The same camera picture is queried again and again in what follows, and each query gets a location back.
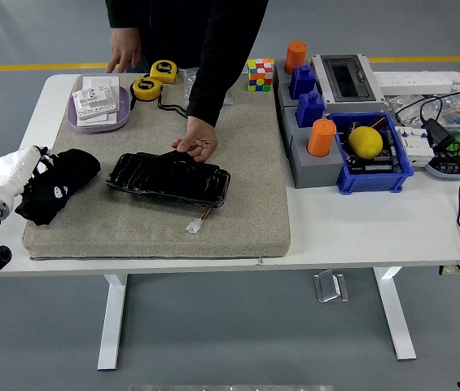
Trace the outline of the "person's left hand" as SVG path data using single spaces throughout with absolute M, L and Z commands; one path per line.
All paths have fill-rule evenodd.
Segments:
M 185 152 L 196 162 L 205 163 L 216 150 L 218 139 L 215 128 L 194 116 L 188 116 L 186 135 L 171 143 L 178 152 Z

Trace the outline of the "person's right hand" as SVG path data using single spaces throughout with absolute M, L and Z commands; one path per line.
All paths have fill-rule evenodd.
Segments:
M 136 28 L 116 28 L 112 30 L 110 48 L 112 57 L 108 62 L 106 73 L 124 72 L 129 65 L 136 68 L 142 54 L 139 31 Z

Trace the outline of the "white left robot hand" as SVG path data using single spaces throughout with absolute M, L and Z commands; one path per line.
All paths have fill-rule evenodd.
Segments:
M 0 207 L 11 209 L 38 164 L 46 160 L 52 165 L 58 156 L 47 147 L 31 146 L 0 157 Z

